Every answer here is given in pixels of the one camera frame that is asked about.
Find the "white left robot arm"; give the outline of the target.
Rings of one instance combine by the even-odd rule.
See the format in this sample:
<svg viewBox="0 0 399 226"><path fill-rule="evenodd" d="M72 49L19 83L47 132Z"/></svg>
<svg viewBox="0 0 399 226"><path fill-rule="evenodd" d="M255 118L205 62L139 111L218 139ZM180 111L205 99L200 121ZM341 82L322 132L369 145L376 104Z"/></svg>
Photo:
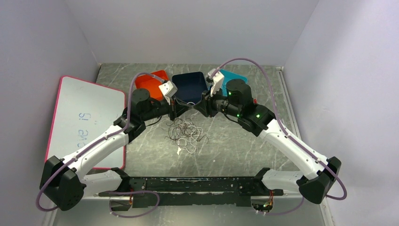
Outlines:
<svg viewBox="0 0 399 226"><path fill-rule="evenodd" d="M130 177L119 168L105 173L88 172L105 157L136 139L145 129L145 122L153 118L168 116L174 120L193 108L178 100L174 89L166 90L166 98L158 101L150 97L146 89L135 89L128 96L128 105L113 124L99 137L81 149L45 161L39 192L35 199L41 211L70 210L82 198L102 192L126 195L130 190Z"/></svg>

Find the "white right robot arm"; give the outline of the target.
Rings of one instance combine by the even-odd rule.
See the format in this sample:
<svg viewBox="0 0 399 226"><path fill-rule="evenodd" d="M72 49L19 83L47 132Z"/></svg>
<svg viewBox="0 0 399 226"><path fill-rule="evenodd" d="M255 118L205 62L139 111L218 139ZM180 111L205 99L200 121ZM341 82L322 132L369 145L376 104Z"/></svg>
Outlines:
<svg viewBox="0 0 399 226"><path fill-rule="evenodd" d="M272 144L299 169L262 170L254 182L254 190L260 195L275 189L299 192L314 204L322 203L337 181L341 161L336 157L327 158L299 141L270 109L255 102L250 86L243 80L230 80L226 90L226 96L214 88L203 92L194 109L206 117L217 113L236 117L244 130Z"/></svg>

